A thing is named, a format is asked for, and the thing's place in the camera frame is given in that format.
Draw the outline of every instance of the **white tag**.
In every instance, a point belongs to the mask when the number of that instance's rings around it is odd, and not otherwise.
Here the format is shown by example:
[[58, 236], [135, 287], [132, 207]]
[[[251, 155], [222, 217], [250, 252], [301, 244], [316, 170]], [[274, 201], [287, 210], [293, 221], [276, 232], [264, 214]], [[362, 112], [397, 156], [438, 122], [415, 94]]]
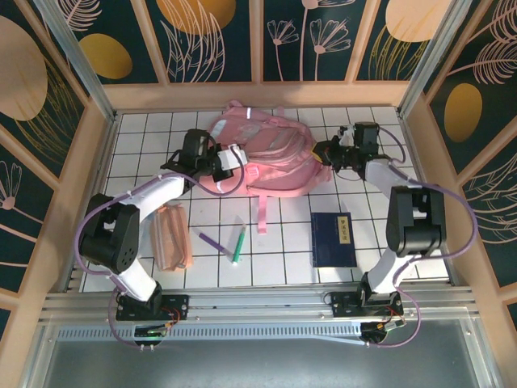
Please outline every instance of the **white tag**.
[[219, 121], [217, 121], [217, 124], [215, 124], [214, 127], [213, 127], [212, 133], [210, 133], [212, 135], [212, 137], [214, 139], [217, 139], [217, 137], [219, 135], [221, 135], [221, 132], [223, 131], [225, 126], [226, 126], [226, 120], [219, 120]]

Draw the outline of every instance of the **backpack strap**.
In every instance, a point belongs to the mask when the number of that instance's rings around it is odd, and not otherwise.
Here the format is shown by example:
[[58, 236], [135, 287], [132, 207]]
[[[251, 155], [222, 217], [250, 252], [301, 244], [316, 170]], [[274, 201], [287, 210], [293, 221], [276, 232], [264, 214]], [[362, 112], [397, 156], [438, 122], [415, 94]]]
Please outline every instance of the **backpack strap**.
[[258, 234], [265, 234], [267, 232], [266, 208], [267, 196], [258, 196]]

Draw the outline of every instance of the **yellow label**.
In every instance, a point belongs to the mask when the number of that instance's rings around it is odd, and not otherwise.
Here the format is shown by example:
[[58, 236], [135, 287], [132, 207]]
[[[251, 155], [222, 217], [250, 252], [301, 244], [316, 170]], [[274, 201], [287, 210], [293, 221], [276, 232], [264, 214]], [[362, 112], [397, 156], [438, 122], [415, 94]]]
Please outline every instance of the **yellow label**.
[[339, 243], [350, 244], [350, 229], [348, 229], [348, 217], [338, 217]]

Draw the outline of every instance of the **green marker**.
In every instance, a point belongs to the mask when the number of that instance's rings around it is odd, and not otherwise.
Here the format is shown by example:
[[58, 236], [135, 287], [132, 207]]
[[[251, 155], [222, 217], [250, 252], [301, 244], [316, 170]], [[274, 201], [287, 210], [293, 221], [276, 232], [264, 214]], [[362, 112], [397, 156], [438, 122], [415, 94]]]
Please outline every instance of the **green marker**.
[[241, 234], [239, 234], [239, 239], [237, 241], [237, 246], [235, 247], [235, 252], [233, 253], [232, 264], [237, 265], [239, 262], [239, 256], [241, 255], [242, 243], [244, 242], [244, 237], [246, 236], [246, 225], [242, 225]]

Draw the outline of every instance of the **pink backpack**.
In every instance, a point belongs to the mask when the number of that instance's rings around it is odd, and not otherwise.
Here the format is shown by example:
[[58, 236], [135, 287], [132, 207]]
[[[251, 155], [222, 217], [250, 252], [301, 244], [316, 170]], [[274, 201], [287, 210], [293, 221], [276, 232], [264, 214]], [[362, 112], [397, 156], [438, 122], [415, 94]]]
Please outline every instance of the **pink backpack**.
[[[231, 101], [208, 130], [223, 149], [238, 144], [248, 158], [244, 183], [236, 194], [258, 196], [258, 232], [266, 233], [269, 196], [303, 196], [319, 183], [330, 180], [331, 170], [311, 155], [314, 138], [306, 125]], [[240, 170], [215, 184], [210, 177], [201, 183], [216, 192], [228, 192], [238, 183]]]

